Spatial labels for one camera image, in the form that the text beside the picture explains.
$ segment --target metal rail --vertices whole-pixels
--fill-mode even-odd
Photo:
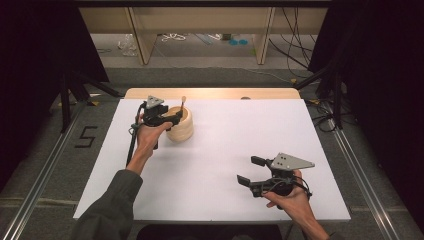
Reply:
[[[58,159],[60,158],[64,147],[66,146],[67,140],[69,136],[73,132],[75,123],[77,119],[84,109],[86,103],[78,102],[75,107],[74,114],[71,118],[71,122],[64,133],[61,133],[53,150],[51,151],[49,157],[47,158],[46,163],[38,174],[37,179],[35,180],[31,190],[28,195],[25,197],[22,205],[17,211],[15,217],[11,221],[9,228],[6,231],[6,234],[3,237],[3,240],[17,240],[19,239],[22,231],[25,228],[26,223],[28,222],[35,205],[37,204],[37,200],[43,193],[43,190],[56,166]]]
[[[331,107],[329,107],[326,103],[324,104],[326,105],[325,107],[327,110],[332,112]],[[331,127],[335,126],[333,120],[329,120],[329,124]],[[388,215],[386,209],[383,206],[383,203],[380,201],[373,187],[371,186],[371,183],[368,180],[368,177],[365,174],[361,163],[358,161],[355,152],[350,146],[350,143],[347,140],[343,130],[336,128],[334,131],[334,136],[340,146],[340,149],[343,152],[343,155],[350,167],[353,176],[355,177],[356,182],[358,183],[359,188],[361,189],[368,207],[373,214],[381,233],[383,234],[384,239],[400,239],[393,226],[390,216]]]

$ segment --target forearm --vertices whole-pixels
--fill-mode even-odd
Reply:
[[[327,240],[330,236],[324,228],[314,218],[304,219],[298,222],[302,231],[309,237],[310,240]]]
[[[78,219],[70,239],[126,239],[142,182],[133,172],[118,171],[107,191]]]

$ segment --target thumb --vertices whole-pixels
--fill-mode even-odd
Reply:
[[[266,192],[266,193],[262,193],[262,196],[268,200],[270,200],[271,202],[276,202],[278,195],[275,194],[274,192]]]

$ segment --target silver gripper plate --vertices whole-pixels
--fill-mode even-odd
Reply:
[[[147,98],[146,108],[150,109],[150,108],[156,107],[157,105],[163,102],[164,101],[162,99],[149,95],[149,97]]]
[[[271,166],[275,169],[291,171],[294,169],[315,167],[315,164],[285,153],[279,153],[274,158]]]

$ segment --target floor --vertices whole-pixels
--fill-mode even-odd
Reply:
[[[236,45],[230,45],[228,41],[216,40],[207,35],[181,34],[182,39],[167,39],[162,41],[165,36],[158,36],[158,40],[148,65],[140,65],[137,56],[125,53],[119,46],[123,46],[126,41],[125,35],[92,35],[93,41],[98,49],[99,55],[105,68],[131,68],[131,69],[164,69],[164,68],[211,68],[211,69],[242,69],[251,74],[264,74],[272,78],[281,80],[285,83],[301,81],[303,77],[310,75],[302,66],[308,64],[307,57],[300,51],[300,48],[291,46],[286,42],[291,40],[290,35],[273,35],[272,42],[275,46],[269,45],[267,58],[264,65],[256,63],[255,51],[252,47],[250,35],[233,35]],[[302,35],[301,43],[306,49],[313,50],[316,36]],[[247,44],[240,44],[240,40],[246,40]],[[288,52],[294,60],[288,60],[278,49]],[[277,75],[270,73],[269,70],[284,69],[290,70],[290,74]],[[119,82],[114,79],[111,84],[120,89],[125,89],[130,83]],[[314,88],[317,83],[313,83],[304,90],[301,90],[301,96],[304,99],[313,99]],[[85,119],[97,119],[96,125],[99,127],[108,127],[109,120],[101,121],[101,116],[112,115],[117,101],[108,97],[101,98],[102,106],[97,109],[91,109],[90,112],[82,112],[80,122]],[[40,131],[39,138],[42,141],[34,143],[29,157],[24,161],[19,169],[14,173],[13,179],[8,187],[0,194],[0,233],[6,233],[8,224],[19,213],[18,210],[25,199],[28,199],[28,193],[33,183],[37,180],[38,174],[43,171],[45,162],[52,159],[52,155],[67,155],[67,149],[59,152],[52,152],[57,142],[60,142],[60,107],[59,101],[52,105],[51,116],[46,118],[46,127]],[[319,117],[322,114],[322,108],[331,109],[331,102],[323,102],[319,107],[311,105],[311,117]],[[80,104],[73,106],[73,110],[78,112]],[[402,201],[390,185],[390,182],[384,175],[384,171],[378,167],[373,157],[372,149],[367,145],[367,141],[360,131],[360,127],[355,125],[354,117],[344,119],[343,130],[326,133],[321,131],[330,130],[332,122],[326,121],[324,125],[317,125],[317,134],[323,144],[323,148],[328,157],[328,161],[334,169],[333,174],[339,185],[342,196],[348,206],[352,220],[349,223],[323,223],[329,231],[341,232],[346,239],[424,239]],[[65,142],[68,145],[76,144],[69,140]],[[67,234],[73,226],[74,220],[72,213],[78,204],[80,190],[73,190],[69,187],[69,182],[75,185],[83,184],[78,181],[89,177],[90,167],[95,163],[96,152],[72,152],[72,156],[62,157],[61,161],[54,162],[51,165],[57,169],[70,168],[68,164],[73,159],[86,161],[87,164],[79,164],[78,167],[72,165],[73,169],[67,172],[57,171],[49,172],[47,180],[55,182],[53,186],[47,184],[45,189],[41,189],[38,196],[35,196],[36,205],[30,209],[30,216],[21,223],[24,229],[17,231],[17,237],[20,239],[66,239]],[[84,177],[74,178],[76,173],[85,174]],[[290,224],[280,226],[282,236],[286,239],[301,239],[301,232]],[[134,239],[136,231],[132,231],[130,237]]]

